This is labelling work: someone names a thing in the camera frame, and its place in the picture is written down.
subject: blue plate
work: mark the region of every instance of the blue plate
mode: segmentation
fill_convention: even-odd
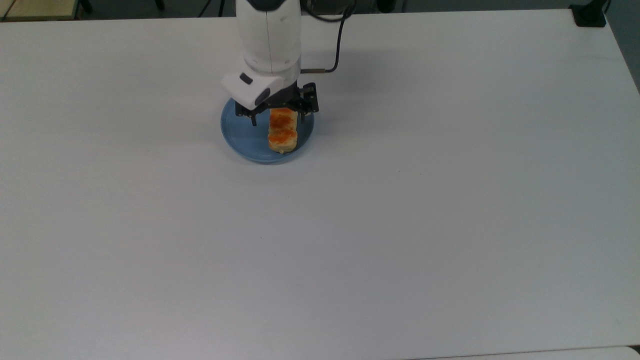
[[[298,117],[298,145],[292,152],[280,154],[269,149],[269,111],[258,114],[255,118],[257,126],[251,125],[251,119],[248,117],[236,116],[236,102],[233,99],[227,101],[222,117],[220,119],[220,128],[222,136],[238,154],[246,159],[257,163],[277,163],[286,160],[289,156],[299,151],[311,136],[314,129],[314,115],[309,114],[305,117],[305,123],[300,124]]]

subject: bread slice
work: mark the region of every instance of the bread slice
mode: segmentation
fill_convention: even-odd
[[[284,154],[298,144],[298,113],[290,109],[272,109],[269,116],[269,148]]]
[[[269,139],[269,148],[280,154],[293,151],[298,144],[298,133],[295,130],[282,130],[269,134],[267,138]]]
[[[291,109],[271,109],[269,116],[269,134],[281,130],[296,130],[298,126],[298,113]]]

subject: white table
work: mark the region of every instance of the white table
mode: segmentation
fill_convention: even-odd
[[[303,21],[304,67],[337,27]],[[233,19],[0,24],[0,358],[640,343],[640,96],[568,10],[354,16],[294,160],[223,140]]]

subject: white robot arm housing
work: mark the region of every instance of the white robot arm housing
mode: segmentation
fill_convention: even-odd
[[[282,90],[291,87],[297,90],[301,51],[299,1],[236,0],[244,51],[234,71],[222,79],[222,85],[246,110],[255,110]],[[276,102],[286,102],[295,95],[287,94]]]

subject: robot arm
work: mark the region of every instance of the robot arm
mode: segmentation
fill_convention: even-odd
[[[298,88],[300,0],[236,0],[244,51],[222,85],[236,101],[236,115],[290,108],[302,116],[317,111],[315,84]]]

